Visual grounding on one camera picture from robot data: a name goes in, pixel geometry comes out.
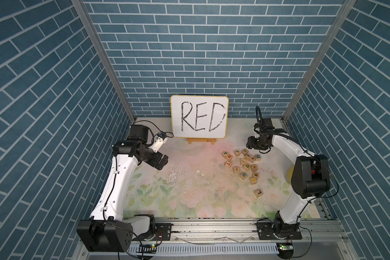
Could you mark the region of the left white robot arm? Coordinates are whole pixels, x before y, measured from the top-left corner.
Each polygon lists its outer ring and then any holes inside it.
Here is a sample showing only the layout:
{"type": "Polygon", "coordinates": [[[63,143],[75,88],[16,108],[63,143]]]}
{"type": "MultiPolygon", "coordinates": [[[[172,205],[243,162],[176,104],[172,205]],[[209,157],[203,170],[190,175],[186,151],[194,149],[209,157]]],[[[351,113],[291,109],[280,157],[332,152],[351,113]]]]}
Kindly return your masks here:
{"type": "Polygon", "coordinates": [[[162,170],[168,156],[159,152],[172,138],[171,132],[152,130],[140,123],[130,127],[127,139],[112,145],[113,157],[104,190],[89,219],[80,220],[77,233],[90,252],[126,252],[135,239],[142,242],[158,236],[152,214],[123,220],[124,199],[136,168],[141,163],[162,170]]]}

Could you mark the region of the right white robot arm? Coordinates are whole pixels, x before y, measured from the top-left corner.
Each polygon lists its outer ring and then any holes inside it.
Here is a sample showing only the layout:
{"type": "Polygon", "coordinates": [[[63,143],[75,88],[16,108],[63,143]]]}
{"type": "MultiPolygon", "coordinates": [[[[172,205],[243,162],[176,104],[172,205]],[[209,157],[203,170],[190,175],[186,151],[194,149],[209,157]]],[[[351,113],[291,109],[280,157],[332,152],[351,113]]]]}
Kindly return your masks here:
{"type": "Polygon", "coordinates": [[[271,226],[270,235],[278,239],[300,239],[300,220],[305,209],[330,189],[330,169],[328,158],[311,153],[297,140],[287,135],[281,128],[275,128],[271,119],[264,119],[259,106],[256,106],[255,136],[250,136],[247,148],[267,154],[276,147],[293,163],[290,179],[292,194],[285,206],[277,211],[271,226]]]}

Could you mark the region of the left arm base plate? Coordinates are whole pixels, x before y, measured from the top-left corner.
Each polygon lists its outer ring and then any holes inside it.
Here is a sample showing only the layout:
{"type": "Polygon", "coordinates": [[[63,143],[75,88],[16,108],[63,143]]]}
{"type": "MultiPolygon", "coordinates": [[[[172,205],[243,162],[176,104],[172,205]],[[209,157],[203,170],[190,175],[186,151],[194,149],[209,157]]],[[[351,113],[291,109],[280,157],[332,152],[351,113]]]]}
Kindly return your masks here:
{"type": "Polygon", "coordinates": [[[171,223],[132,223],[131,225],[133,232],[136,233],[142,241],[144,239],[147,241],[156,239],[156,235],[159,235],[159,239],[164,241],[169,241],[171,238],[173,226],[171,223]]]}

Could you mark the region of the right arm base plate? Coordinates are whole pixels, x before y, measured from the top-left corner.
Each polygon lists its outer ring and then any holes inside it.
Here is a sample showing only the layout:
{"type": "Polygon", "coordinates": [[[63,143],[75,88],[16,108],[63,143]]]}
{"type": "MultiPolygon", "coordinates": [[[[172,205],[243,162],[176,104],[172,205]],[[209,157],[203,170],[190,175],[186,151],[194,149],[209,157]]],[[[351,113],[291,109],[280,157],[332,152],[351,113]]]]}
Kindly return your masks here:
{"type": "Polygon", "coordinates": [[[274,223],[256,223],[260,240],[301,240],[302,234],[298,224],[286,224],[278,219],[274,223]]]}

